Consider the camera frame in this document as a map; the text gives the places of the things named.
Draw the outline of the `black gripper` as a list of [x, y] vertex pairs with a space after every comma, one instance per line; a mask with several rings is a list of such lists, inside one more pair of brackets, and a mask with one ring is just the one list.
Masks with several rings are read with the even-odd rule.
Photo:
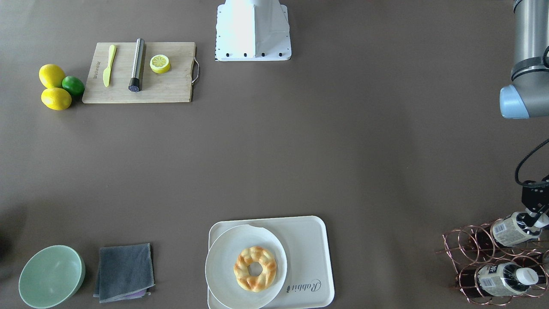
[[549, 176], [541, 181], [527, 180], [523, 184], [522, 203], [527, 208], [526, 225], [528, 227], [546, 227], [549, 225]]

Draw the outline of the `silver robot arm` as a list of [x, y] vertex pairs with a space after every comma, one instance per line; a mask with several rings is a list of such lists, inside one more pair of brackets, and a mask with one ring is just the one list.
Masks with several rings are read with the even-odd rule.
[[500, 112], [506, 119], [548, 115], [549, 2], [516, 0], [514, 66], [511, 84], [500, 90]]

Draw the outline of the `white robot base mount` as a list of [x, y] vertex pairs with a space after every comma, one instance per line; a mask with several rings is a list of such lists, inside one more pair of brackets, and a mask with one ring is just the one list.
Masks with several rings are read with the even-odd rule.
[[287, 61], [287, 6], [278, 0], [226, 0], [217, 7], [216, 61]]

